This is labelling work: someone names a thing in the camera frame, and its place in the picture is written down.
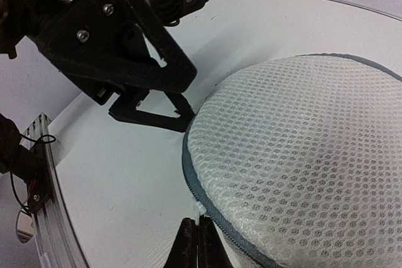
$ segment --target white tabletop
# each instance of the white tabletop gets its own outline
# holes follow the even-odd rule
[[[185,93],[195,110],[228,75],[274,58],[349,53],[402,74],[402,22],[325,0],[210,0],[170,32],[198,68]],[[194,217],[183,134],[115,121],[115,99],[81,94],[51,124],[64,199],[92,267],[162,267]],[[157,92],[141,109],[173,115]]]

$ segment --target metal frame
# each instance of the metal frame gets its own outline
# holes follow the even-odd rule
[[[42,113],[26,130],[25,135],[32,139],[49,134],[51,120]],[[33,142],[23,141],[30,149]],[[46,163],[53,198],[32,216],[35,226],[35,240],[42,268],[89,268],[88,260],[82,250],[77,234],[68,215],[60,183],[55,170],[52,144],[45,144]]]

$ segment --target white mesh bag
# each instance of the white mesh bag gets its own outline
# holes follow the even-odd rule
[[[308,55],[216,87],[185,135],[183,172],[243,267],[402,267],[401,80]]]

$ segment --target blue trim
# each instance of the blue trim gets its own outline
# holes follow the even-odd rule
[[[393,71],[385,68],[384,66],[376,62],[367,60],[365,58],[361,58],[359,56],[337,54],[337,53],[322,53],[322,54],[311,54],[302,56],[334,56],[354,60],[356,62],[363,63],[369,67],[381,70],[402,82],[402,77],[400,77]],[[196,199],[203,204],[203,206],[207,209],[208,214],[213,218],[213,220],[218,224],[218,226],[223,228],[222,230],[226,234],[228,234],[228,236],[230,236],[231,239],[235,240],[237,244],[240,245],[241,248],[244,249],[249,254],[251,259],[254,260],[258,265],[260,265],[263,268],[284,268],[278,265],[273,259],[270,259],[266,255],[261,253],[254,244],[246,240],[233,227],[233,225],[224,218],[224,216],[220,213],[220,211],[215,207],[215,205],[207,196],[207,193],[202,187],[198,179],[197,173],[195,172],[190,151],[188,150],[188,135],[190,133],[191,125],[192,124],[190,124],[190,126],[188,127],[183,139],[182,166],[183,166],[183,174],[186,179],[187,185],[192,191],[194,197],[196,197]]]

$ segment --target mesh laundry bag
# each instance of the mesh laundry bag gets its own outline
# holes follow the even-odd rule
[[[183,171],[243,267],[402,267],[401,80],[310,55],[217,86],[185,135]]]

